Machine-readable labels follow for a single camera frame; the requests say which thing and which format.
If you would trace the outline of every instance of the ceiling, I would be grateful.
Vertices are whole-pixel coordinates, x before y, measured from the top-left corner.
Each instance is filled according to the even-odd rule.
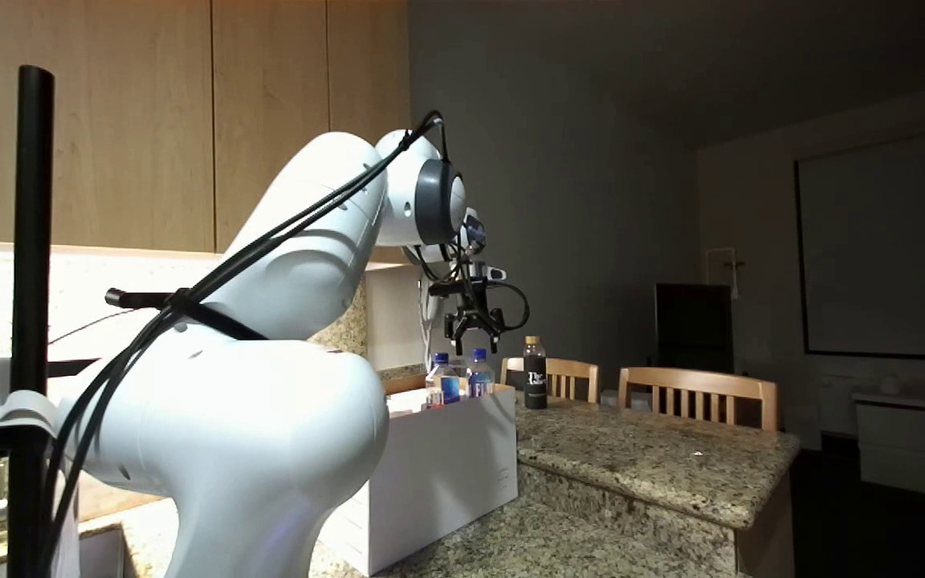
[[[925,91],[925,0],[489,0],[510,40],[715,142]]]

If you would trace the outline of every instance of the black cable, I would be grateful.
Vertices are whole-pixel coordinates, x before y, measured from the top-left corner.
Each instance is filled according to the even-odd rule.
[[[393,156],[384,156],[380,164],[365,168],[361,176],[352,176],[349,182],[337,188],[335,193],[326,193],[323,199],[311,202],[306,213],[273,226],[269,230],[264,230],[259,237],[254,237],[249,244],[245,244],[238,255],[231,255],[226,264],[217,264],[211,273],[204,273],[190,294],[187,303],[204,303],[214,290],[222,290],[227,279],[235,279],[238,273],[245,273],[246,267],[254,267],[259,257],[265,257],[269,251],[276,251],[283,241],[302,235],[309,226],[314,226],[319,218],[323,218],[331,209],[342,207],[349,196],[355,196],[361,190],[365,190],[400,151],[409,151],[421,134],[427,134],[433,127],[441,127],[441,114],[427,114],[421,119],[421,127],[415,133],[404,133],[400,142],[396,146]],[[58,482],[58,469],[64,463],[64,451],[68,451],[68,436],[75,435],[75,427],[82,420],[88,408],[92,406],[92,416],[88,420],[88,427],[76,436],[76,454],[75,463],[68,469],[68,482],[64,482],[64,495],[61,495],[61,508],[50,519],[50,553],[58,545],[64,518],[68,518],[68,503],[76,491],[76,480],[81,469],[88,463],[90,443],[95,439],[102,420],[107,420],[107,408],[120,389],[120,382],[127,377],[127,369],[149,354],[149,348],[167,332],[174,328],[180,318],[180,312],[164,309],[152,324],[142,328],[142,335],[117,356],[110,360],[92,382],[81,392],[81,398],[75,403],[75,408],[68,410],[61,435],[56,439],[50,451],[50,463],[47,463],[47,511],[56,501],[56,482]]]

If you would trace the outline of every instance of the wooden chair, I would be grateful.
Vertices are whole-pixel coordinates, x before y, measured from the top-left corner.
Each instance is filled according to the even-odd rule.
[[[522,374],[522,356],[501,360],[501,382],[510,382],[510,374]],[[598,365],[583,360],[545,356],[550,374],[550,398],[577,398],[581,386],[588,392],[583,403],[598,406]]]
[[[776,386],[764,379],[671,365],[620,365],[620,408],[628,408],[628,389],[650,389],[655,416],[730,427],[758,420],[760,432],[776,432]]]

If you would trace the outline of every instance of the floor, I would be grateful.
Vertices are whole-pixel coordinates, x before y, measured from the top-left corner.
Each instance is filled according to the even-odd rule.
[[[791,474],[798,578],[925,578],[925,495],[860,482],[850,454],[801,454]]]

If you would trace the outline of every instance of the black pole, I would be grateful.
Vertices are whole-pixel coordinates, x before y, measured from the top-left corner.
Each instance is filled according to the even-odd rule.
[[[8,389],[41,394],[47,392],[50,99],[50,73],[19,68]],[[25,432],[8,454],[8,578],[47,576],[47,443],[47,435]]]

